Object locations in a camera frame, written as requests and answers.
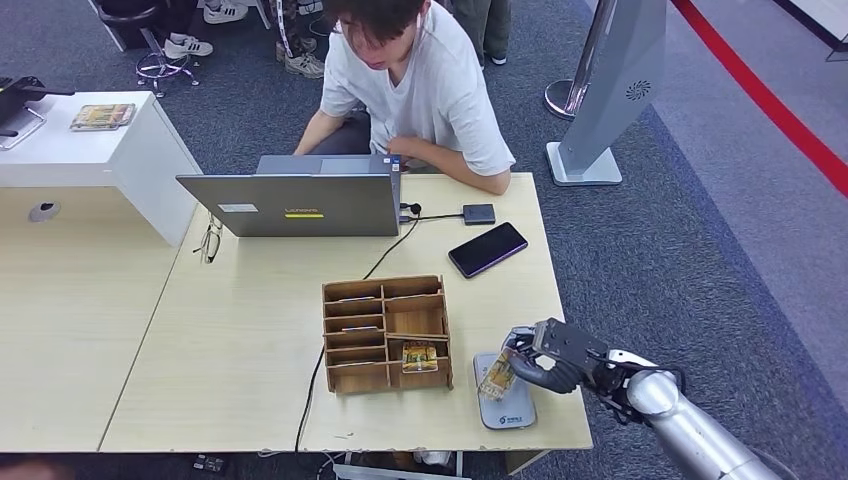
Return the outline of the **person's left hand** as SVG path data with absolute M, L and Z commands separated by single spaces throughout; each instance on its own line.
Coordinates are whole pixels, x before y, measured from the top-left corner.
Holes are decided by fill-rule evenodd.
M 426 141 L 418 137 L 397 136 L 389 141 L 387 151 L 392 155 L 400 155 L 406 159 L 420 159 L 421 148 L 426 144 Z

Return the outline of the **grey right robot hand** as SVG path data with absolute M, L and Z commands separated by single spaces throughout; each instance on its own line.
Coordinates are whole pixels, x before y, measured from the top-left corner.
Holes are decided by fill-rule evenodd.
M 595 393 L 595 370 L 608 349 L 606 343 L 556 318 L 514 327 L 503 347 L 517 377 L 558 394 L 572 393 L 578 386 Z

